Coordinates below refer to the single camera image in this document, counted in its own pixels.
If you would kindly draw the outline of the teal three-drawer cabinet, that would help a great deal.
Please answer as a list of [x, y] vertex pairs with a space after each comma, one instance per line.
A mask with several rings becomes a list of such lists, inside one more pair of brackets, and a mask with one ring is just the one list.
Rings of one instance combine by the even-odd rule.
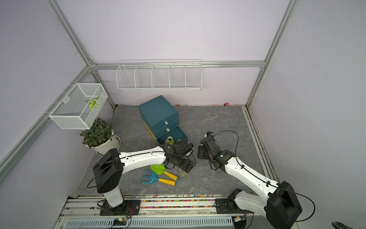
[[138, 110], [158, 145], [170, 137], [174, 142], [188, 139], [180, 128], [178, 111], [162, 95], [139, 105]]

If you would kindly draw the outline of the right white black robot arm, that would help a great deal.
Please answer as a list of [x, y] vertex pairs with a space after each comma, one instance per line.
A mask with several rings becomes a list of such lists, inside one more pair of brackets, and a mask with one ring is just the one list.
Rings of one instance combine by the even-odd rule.
[[236, 189], [228, 200], [240, 210], [247, 210], [263, 217], [275, 229], [290, 229], [302, 213], [302, 207], [293, 187], [283, 181], [266, 178], [241, 161], [229, 150], [221, 150], [216, 144], [213, 133], [208, 132], [200, 141], [198, 158], [209, 161], [213, 170], [237, 178], [248, 186], [254, 195]]

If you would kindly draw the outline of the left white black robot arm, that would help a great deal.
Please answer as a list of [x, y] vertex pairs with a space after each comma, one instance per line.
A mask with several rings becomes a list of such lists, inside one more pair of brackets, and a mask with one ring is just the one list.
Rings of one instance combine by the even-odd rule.
[[150, 165], [173, 164], [189, 173], [195, 163], [189, 159], [193, 153], [193, 143], [182, 140], [177, 144], [162, 144], [152, 149], [136, 152], [119, 152], [110, 149], [93, 166], [94, 181], [97, 192], [105, 197], [104, 208], [115, 210], [124, 208], [124, 197], [119, 188], [123, 174]]

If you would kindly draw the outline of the green toy shovel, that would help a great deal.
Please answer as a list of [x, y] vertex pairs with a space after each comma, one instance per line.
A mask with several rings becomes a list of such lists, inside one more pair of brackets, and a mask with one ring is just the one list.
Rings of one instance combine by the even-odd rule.
[[157, 175], [161, 175], [164, 174], [166, 176], [168, 176], [170, 179], [174, 180], [174, 181], [178, 181], [179, 177], [166, 171], [165, 170], [165, 166], [163, 164], [158, 164], [158, 165], [150, 165], [150, 168], [153, 172], [155, 172]]

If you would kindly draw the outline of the blue toy rake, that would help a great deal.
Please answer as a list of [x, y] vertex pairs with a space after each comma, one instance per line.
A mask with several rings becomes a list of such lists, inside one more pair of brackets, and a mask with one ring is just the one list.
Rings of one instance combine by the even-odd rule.
[[147, 178], [148, 180], [141, 180], [140, 182], [146, 183], [146, 184], [153, 184], [155, 182], [161, 182], [161, 183], [164, 183], [167, 185], [175, 186], [176, 181], [174, 181], [174, 180], [159, 178], [158, 175], [151, 170], [146, 170], [146, 173], [147, 174], [143, 175], [143, 177]]

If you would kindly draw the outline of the potted green plant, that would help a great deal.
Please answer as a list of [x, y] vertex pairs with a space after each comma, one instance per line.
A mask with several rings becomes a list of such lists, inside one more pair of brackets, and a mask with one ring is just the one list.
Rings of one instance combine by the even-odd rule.
[[119, 149], [120, 138], [114, 133], [113, 123], [101, 118], [95, 119], [89, 130], [80, 133], [83, 144], [93, 149], [98, 155], [103, 156], [111, 149]]

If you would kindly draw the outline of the green leaf toy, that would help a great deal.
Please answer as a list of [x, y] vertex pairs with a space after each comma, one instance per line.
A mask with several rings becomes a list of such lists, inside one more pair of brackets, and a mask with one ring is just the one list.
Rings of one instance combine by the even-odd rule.
[[99, 103], [99, 96], [98, 97], [96, 97], [96, 98], [94, 98], [94, 99], [92, 99], [92, 100], [89, 100], [89, 101], [85, 101], [87, 104], [88, 104], [88, 106], [89, 106], [89, 108], [91, 109], [91, 110], [99, 110], [99, 109], [101, 109], [101, 105], [100, 105], [100, 103]]

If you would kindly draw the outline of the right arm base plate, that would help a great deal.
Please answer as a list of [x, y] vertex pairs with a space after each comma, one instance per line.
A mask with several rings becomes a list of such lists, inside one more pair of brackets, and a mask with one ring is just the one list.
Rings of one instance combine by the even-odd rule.
[[213, 204], [217, 214], [247, 214], [247, 210], [240, 209], [234, 201], [228, 198], [217, 198]]

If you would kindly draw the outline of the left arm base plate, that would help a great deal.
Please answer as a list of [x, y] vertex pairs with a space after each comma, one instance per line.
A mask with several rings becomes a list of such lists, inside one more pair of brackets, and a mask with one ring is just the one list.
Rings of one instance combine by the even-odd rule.
[[108, 202], [103, 199], [103, 204], [101, 206], [100, 216], [121, 216], [130, 215], [135, 216], [139, 214], [141, 206], [140, 200], [125, 200], [121, 205], [112, 208], [109, 206]]

